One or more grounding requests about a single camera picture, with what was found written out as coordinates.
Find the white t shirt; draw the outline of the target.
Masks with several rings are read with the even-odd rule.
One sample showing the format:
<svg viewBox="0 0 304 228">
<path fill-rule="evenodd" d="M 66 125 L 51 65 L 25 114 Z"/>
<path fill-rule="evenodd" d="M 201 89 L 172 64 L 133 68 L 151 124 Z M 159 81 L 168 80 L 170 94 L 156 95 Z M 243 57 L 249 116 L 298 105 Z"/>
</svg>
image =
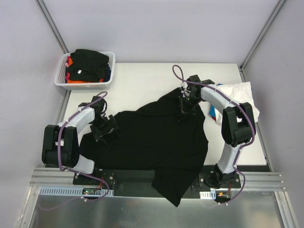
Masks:
<svg viewBox="0 0 304 228">
<path fill-rule="evenodd" d="M 253 108 L 254 121 L 255 123 L 258 122 L 260 111 L 254 105 L 250 82 L 243 82 L 239 84 L 230 84 L 230 85 L 218 84 L 217 87 L 220 91 L 225 93 L 227 96 L 229 96 L 230 98 L 236 101 L 239 101 L 240 103 L 245 103 L 245 102 L 250 103 Z"/>
</svg>

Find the white plastic laundry basket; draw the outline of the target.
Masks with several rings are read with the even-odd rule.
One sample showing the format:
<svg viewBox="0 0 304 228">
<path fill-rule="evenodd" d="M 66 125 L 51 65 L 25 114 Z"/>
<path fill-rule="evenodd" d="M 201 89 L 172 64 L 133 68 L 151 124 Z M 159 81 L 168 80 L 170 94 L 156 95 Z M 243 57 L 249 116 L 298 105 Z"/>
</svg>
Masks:
<svg viewBox="0 0 304 228">
<path fill-rule="evenodd" d="M 71 53 L 65 53 L 57 64 L 54 76 L 54 84 L 61 86 L 66 90 L 107 90 L 111 87 L 114 78 L 116 55 L 111 51 L 102 51 L 102 54 L 109 57 L 108 65 L 110 68 L 109 80 L 99 83 L 65 83 L 66 80 L 66 61 Z"/>
</svg>

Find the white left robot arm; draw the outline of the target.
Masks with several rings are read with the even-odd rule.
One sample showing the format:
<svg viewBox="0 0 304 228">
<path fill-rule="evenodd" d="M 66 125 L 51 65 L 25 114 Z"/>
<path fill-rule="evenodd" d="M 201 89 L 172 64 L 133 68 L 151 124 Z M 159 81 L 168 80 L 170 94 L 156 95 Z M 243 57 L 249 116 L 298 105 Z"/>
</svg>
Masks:
<svg viewBox="0 0 304 228">
<path fill-rule="evenodd" d="M 80 154 L 78 135 L 89 125 L 93 140 L 108 145 L 120 137 L 120 129 L 113 115 L 106 116 L 106 92 L 93 96 L 91 102 L 81 103 L 74 114 L 57 125 L 44 129 L 42 162 L 62 171 L 74 170 L 84 173 L 91 185 L 100 181 L 101 174 L 95 170 L 95 162 Z"/>
</svg>

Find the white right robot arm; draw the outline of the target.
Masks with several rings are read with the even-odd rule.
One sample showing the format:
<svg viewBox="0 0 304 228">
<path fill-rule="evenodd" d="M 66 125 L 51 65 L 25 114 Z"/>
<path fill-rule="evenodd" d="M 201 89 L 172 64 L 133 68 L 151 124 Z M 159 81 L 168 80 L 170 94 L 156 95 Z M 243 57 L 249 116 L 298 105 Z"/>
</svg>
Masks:
<svg viewBox="0 0 304 228">
<path fill-rule="evenodd" d="M 204 184 L 215 189 L 223 188 L 234 180 L 240 153 L 256 135 L 252 105 L 232 99 L 210 79 L 201 81 L 198 75 L 193 75 L 183 82 L 187 83 L 187 88 L 181 90 L 188 94 L 179 97 L 181 120 L 195 115 L 195 107 L 202 101 L 209 102 L 222 114 L 223 152 L 213 172 L 204 177 Z"/>
</svg>

